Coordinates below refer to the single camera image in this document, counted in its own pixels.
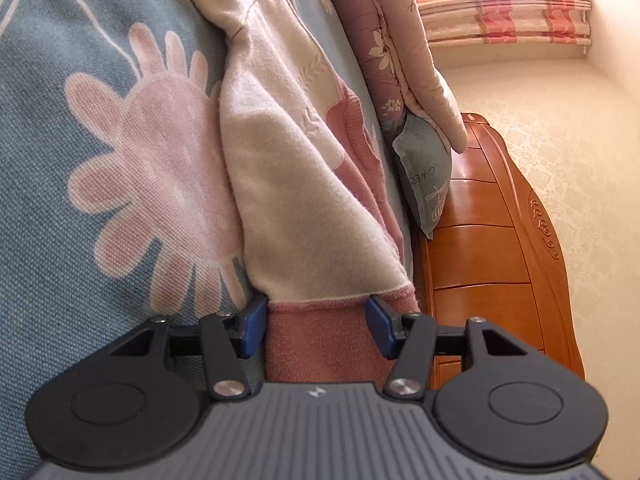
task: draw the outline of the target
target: patterned wallpaper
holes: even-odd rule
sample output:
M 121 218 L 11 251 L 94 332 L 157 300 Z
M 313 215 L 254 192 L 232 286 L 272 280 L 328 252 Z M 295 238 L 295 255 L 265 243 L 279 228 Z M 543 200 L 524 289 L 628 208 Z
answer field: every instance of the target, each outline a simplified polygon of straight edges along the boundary
M 460 109 L 506 140 L 554 223 L 588 380 L 610 411 L 596 464 L 640 472 L 640 110 L 586 60 L 444 70 Z

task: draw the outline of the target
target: wall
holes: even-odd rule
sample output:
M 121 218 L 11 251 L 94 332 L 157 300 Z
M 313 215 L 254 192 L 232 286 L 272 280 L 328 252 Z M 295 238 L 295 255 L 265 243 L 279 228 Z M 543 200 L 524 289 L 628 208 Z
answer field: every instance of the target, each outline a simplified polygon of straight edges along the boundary
M 484 115 L 502 134 L 549 212 L 587 380 L 609 408 L 595 463 L 612 479 L 638 480 L 640 107 L 583 59 L 443 75 L 461 110 Z
M 589 61 L 640 102 L 640 0 L 592 0 Z

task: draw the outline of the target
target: pink flower print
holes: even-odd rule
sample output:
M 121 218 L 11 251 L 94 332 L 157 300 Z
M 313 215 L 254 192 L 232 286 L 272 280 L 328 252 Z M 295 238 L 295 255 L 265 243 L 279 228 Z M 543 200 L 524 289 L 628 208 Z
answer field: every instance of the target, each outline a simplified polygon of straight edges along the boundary
M 150 290 L 156 312 L 180 309 L 194 273 L 196 314 L 220 308 L 222 282 L 242 308 L 234 267 L 241 259 L 241 223 L 222 156 L 219 85 L 207 96 L 202 53 L 194 52 L 187 67 L 177 34 L 168 32 L 164 41 L 166 67 L 148 27 L 129 29 L 142 78 L 124 98 L 85 73 L 66 80 L 71 113 L 113 148 L 76 168 L 69 198 L 86 213 L 121 208 L 94 247 L 107 276 L 125 276 L 154 238 L 162 242 Z

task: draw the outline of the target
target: pillow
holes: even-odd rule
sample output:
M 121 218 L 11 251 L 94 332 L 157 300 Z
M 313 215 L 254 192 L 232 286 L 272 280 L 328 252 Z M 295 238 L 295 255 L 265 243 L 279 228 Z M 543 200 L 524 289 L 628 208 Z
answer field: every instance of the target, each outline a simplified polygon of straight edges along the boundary
M 451 153 L 425 120 L 408 113 L 392 142 L 404 197 L 426 237 L 433 238 L 451 180 Z

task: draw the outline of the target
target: gray gripper base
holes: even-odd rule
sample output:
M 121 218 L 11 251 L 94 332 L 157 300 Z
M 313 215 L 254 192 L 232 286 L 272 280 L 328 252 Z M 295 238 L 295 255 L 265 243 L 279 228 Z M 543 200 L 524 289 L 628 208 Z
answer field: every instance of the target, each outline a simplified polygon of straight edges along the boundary
M 372 384 L 265 384 L 216 404 L 185 444 L 153 463 L 79 472 L 44 463 L 32 480 L 603 480 L 583 464 L 539 475 L 498 471 L 453 449 L 417 404 Z

